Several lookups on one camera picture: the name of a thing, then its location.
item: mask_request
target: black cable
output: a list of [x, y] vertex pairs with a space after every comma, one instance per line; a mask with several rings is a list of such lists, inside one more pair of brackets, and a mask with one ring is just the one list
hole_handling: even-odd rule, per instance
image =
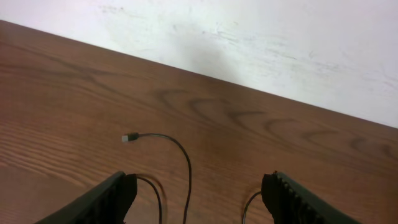
[[184, 147], [174, 138], [167, 136], [165, 134], [157, 134], [157, 133], [145, 133], [145, 134], [138, 134], [138, 133], [131, 133], [131, 134], [126, 134], [122, 136], [122, 142], [128, 142], [128, 141], [133, 141], [138, 139], [139, 137], [146, 137], [146, 136], [155, 136], [155, 137], [162, 137], [166, 138], [172, 142], [174, 142], [184, 153], [185, 158], [187, 159], [188, 162], [188, 181], [189, 181], [189, 186], [188, 186], [188, 196], [187, 196], [187, 201], [185, 202], [185, 208], [184, 208], [184, 218], [182, 223], [185, 224], [187, 222], [187, 212], [188, 212], [188, 205], [189, 205], [189, 200], [191, 197], [191, 188], [192, 188], [192, 168], [191, 168], [191, 160], [189, 159], [189, 156], [187, 152], [185, 151]]
[[159, 195], [159, 192], [157, 191], [156, 186], [150, 180], [143, 178], [141, 176], [137, 176], [137, 179], [147, 182], [155, 190], [156, 197], [157, 197], [157, 203], [159, 204], [159, 224], [162, 224], [162, 202], [160, 201], [160, 195]]
[[255, 193], [255, 194], [248, 200], [248, 202], [246, 203], [246, 206], [244, 207], [244, 211], [243, 211], [242, 224], [245, 224], [245, 222], [246, 222], [246, 212], [248, 211], [249, 204], [250, 204], [251, 201], [253, 201], [253, 199], [254, 199], [257, 195], [259, 195], [259, 194], [261, 194], [261, 192]]

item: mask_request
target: wooden table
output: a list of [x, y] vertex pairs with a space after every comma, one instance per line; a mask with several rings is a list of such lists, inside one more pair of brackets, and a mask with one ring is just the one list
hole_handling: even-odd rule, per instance
[[[0, 22], [0, 223], [40, 220], [117, 170], [156, 178], [165, 221], [181, 223], [183, 154], [165, 139], [123, 144], [133, 131], [187, 149], [190, 224], [240, 223], [274, 170], [361, 222], [398, 219], [397, 129]], [[127, 223], [157, 212], [139, 182]], [[247, 223], [272, 223], [260, 197]]]

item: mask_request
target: white wall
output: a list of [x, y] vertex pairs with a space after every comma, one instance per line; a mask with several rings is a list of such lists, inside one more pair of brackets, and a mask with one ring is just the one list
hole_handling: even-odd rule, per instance
[[1, 0], [0, 19], [398, 127], [396, 0]]

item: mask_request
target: wood grain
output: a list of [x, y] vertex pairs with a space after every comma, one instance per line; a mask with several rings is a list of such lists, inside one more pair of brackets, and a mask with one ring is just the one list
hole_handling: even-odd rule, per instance
[[[167, 223], [239, 223], [280, 170], [363, 223], [395, 223], [398, 130], [0, 22], [0, 223], [32, 223], [117, 170], [162, 184]], [[151, 187], [127, 223], [156, 223]], [[248, 223], [272, 223], [260, 198]]]

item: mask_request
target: black plastic object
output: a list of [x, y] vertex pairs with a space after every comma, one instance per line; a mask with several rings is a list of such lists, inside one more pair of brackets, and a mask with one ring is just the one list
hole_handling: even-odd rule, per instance
[[261, 196], [275, 224], [359, 223], [328, 205], [282, 172], [264, 175]]
[[137, 195], [137, 177], [119, 171], [38, 224], [123, 224]]

